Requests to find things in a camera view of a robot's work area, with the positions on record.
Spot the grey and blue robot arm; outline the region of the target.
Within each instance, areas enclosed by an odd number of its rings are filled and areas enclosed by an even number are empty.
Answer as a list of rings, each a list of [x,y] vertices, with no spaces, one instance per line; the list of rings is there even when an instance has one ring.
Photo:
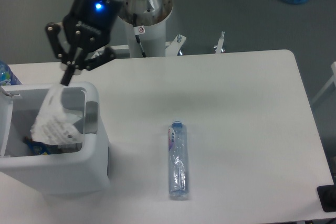
[[[64,70],[61,85],[68,86],[82,70],[91,71],[115,59],[108,43],[124,1],[74,0],[62,22],[46,25],[49,43]]]

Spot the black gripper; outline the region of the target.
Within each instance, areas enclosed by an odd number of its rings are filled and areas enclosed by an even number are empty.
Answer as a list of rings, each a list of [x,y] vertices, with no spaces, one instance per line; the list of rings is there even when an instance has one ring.
[[[116,0],[74,0],[62,23],[46,25],[45,32],[52,51],[64,70],[60,84],[68,86],[73,75],[80,75],[83,70],[94,70],[116,58],[114,50],[105,47],[101,55],[89,59],[84,48],[97,50],[110,42],[111,30],[121,6],[122,3]],[[70,45],[68,52],[58,38],[62,24]],[[83,50],[76,57],[78,48]]]

